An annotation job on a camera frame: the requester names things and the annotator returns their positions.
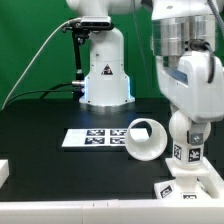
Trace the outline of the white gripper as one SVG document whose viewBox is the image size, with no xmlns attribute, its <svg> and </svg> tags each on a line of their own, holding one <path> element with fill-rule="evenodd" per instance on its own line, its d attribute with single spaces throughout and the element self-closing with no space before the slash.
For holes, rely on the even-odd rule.
<svg viewBox="0 0 224 224">
<path fill-rule="evenodd" d="M 164 67 L 163 58 L 156 57 L 158 84 L 161 93 L 187 117 L 193 120 L 188 130 L 192 146 L 204 142 L 204 122 L 224 118 L 224 73 L 215 57 L 215 74 L 208 82 L 210 59 L 208 53 L 192 51 L 179 58 L 176 68 Z"/>
</svg>

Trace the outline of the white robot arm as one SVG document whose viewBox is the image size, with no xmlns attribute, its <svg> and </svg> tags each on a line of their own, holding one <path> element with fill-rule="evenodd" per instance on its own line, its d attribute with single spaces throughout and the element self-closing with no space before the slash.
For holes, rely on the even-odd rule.
<svg viewBox="0 0 224 224">
<path fill-rule="evenodd" d="M 112 110 L 131 104 L 130 79 L 125 63 L 146 69 L 138 57 L 144 48 L 126 48 L 135 39 L 112 24 L 113 15 L 141 7 L 151 11 L 144 28 L 152 32 L 158 84 L 173 106 L 197 124 L 224 119 L 224 73 L 216 46 L 216 23 L 223 0 L 66 0 L 77 15 L 72 26 L 79 40 L 90 40 L 89 72 L 80 76 L 85 107 Z"/>
</svg>

